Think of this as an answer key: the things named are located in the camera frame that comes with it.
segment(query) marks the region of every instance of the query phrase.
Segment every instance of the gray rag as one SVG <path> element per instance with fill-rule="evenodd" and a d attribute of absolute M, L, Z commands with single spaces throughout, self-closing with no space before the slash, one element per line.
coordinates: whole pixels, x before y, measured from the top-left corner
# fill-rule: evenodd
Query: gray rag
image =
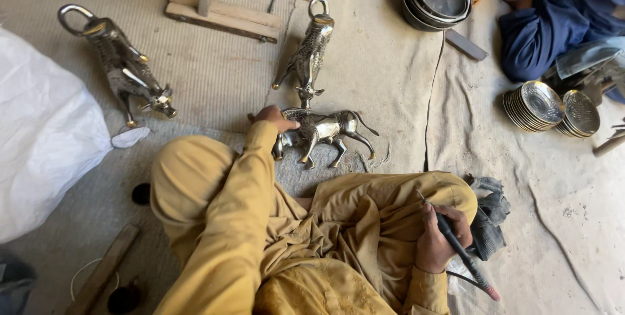
<path fill-rule="evenodd" d="M 478 199 L 478 212 L 471 224 L 473 244 L 467 252 L 477 255 L 480 260 L 487 261 L 496 251 L 506 246 L 504 235 L 499 226 L 510 213 L 510 203 L 504 197 L 503 185 L 500 180 L 492 177 L 476 178 L 471 176 L 469 183 L 473 191 L 486 189 L 491 193 Z"/>

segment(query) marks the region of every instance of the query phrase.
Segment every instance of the stacked metal bowl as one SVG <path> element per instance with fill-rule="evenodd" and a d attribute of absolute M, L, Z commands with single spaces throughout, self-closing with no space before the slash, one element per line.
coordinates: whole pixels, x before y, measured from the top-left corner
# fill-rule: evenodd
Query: stacked metal bowl
<path fill-rule="evenodd" d="M 404 17 L 422 31 L 442 31 L 471 13 L 471 0 L 402 0 Z"/>
<path fill-rule="evenodd" d="M 569 90 L 562 97 L 564 119 L 556 129 L 573 138 L 588 138 L 599 129 L 599 112 L 592 100 L 577 90 Z"/>
<path fill-rule="evenodd" d="M 528 81 L 503 95 L 506 115 L 528 132 L 544 132 L 564 119 L 560 96 L 541 81 Z"/>

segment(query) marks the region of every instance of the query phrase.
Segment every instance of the wooden stand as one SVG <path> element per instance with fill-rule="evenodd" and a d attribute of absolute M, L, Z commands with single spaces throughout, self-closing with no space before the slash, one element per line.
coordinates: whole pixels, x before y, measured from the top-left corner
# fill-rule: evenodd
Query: wooden stand
<path fill-rule="evenodd" d="M 282 18 L 218 0 L 169 0 L 165 15 L 177 21 L 277 44 Z"/>

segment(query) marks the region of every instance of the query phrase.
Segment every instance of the black cable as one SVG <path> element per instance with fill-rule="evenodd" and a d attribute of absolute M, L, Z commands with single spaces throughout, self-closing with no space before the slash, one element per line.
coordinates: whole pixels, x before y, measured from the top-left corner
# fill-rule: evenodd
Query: black cable
<path fill-rule="evenodd" d="M 460 274 L 457 274 L 457 273 L 451 272 L 451 271 L 447 271 L 447 274 L 448 275 L 452 275 L 452 276 L 456 276 L 459 279 L 464 279 L 465 281 L 467 281 L 468 283 L 472 284 L 473 286 L 475 286 L 477 288 L 480 288 L 479 284 L 476 281 L 474 281 L 474 280 L 472 280 L 470 278 L 464 277 L 463 275 L 460 275 Z"/>
<path fill-rule="evenodd" d="M 476 281 L 477 287 L 483 290 L 486 294 L 488 294 L 494 301 L 498 302 L 500 300 L 499 295 L 493 289 L 493 287 L 486 282 L 482 274 L 475 266 L 465 248 L 460 245 L 460 242 L 456 238 L 456 236 L 451 232 L 451 227 L 449 227 L 449 223 L 445 220 L 445 217 L 440 213 L 436 213 L 436 219 L 438 220 L 438 229 L 441 231 L 442 235 L 445 236 L 445 239 L 449 242 L 451 247 L 456 251 L 460 259 L 463 261 L 463 264 L 467 267 L 467 270 L 471 273 L 473 278 Z"/>

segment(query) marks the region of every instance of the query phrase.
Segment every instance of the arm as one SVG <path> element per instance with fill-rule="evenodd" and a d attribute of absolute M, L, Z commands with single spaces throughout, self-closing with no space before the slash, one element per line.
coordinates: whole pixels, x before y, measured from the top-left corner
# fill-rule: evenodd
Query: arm
<path fill-rule="evenodd" d="M 417 241 L 417 256 L 412 268 L 412 280 L 404 302 L 404 312 L 411 315 L 449 314 L 447 306 L 447 273 L 445 267 L 454 249 L 438 229 L 436 213 L 454 222 L 454 231 L 460 244 L 466 248 L 473 242 L 469 223 L 463 212 L 450 206 L 423 206 L 425 231 Z"/>
<path fill-rule="evenodd" d="M 279 118 L 256 117 L 243 154 L 207 208 L 198 247 L 155 314 L 251 313 L 274 193 L 271 148 L 279 130 L 296 126 L 277 107 L 272 111 Z"/>

